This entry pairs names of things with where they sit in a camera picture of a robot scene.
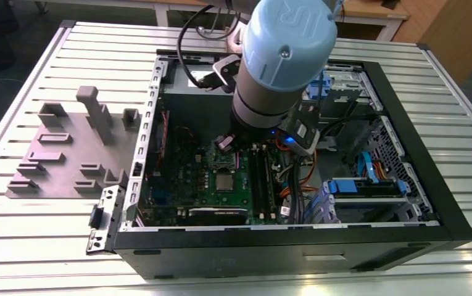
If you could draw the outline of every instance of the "light blue robot joint cap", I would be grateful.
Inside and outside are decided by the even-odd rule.
[[[333,13],[323,0],[261,0],[244,35],[249,74],[268,89],[305,88],[336,42]]]

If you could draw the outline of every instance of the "wooden desk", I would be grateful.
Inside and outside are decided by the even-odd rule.
[[[157,23],[161,27],[169,26],[169,10],[198,11],[206,5],[200,0],[47,0],[47,2],[149,8],[156,10]],[[392,10],[381,6],[381,0],[345,0],[344,8],[345,23],[383,26],[377,41],[391,41],[400,24],[409,18],[409,14],[400,3]],[[336,20],[339,22],[343,20],[341,15]]]

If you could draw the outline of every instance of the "floor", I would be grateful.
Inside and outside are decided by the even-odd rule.
[[[0,71],[0,78],[6,79],[0,80],[0,119],[62,20],[156,25],[156,13],[149,9],[50,3],[49,13],[41,15],[33,2],[15,1],[15,3],[14,13],[21,29],[9,35],[9,41],[17,55],[17,63],[7,70]],[[170,26],[181,27],[190,16],[190,12],[170,12]],[[196,25],[208,26],[212,23],[212,17],[213,15],[198,20]],[[472,76],[463,85],[463,91],[472,101]]]

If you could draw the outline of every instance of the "ur logo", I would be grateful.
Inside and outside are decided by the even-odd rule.
[[[308,6],[299,6],[296,2],[284,0],[280,8],[280,22],[293,30],[293,33],[313,38],[321,11]]]

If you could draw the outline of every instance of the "table leg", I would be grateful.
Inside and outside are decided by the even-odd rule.
[[[156,18],[157,18],[157,25],[160,27],[168,27],[169,26],[169,15],[168,15],[168,9],[165,9],[161,6],[156,6]]]
[[[46,14],[49,12],[47,2],[35,1],[35,5],[41,14]]]
[[[393,39],[395,34],[397,33],[401,23],[403,20],[389,19],[379,34],[377,41],[391,41]]]

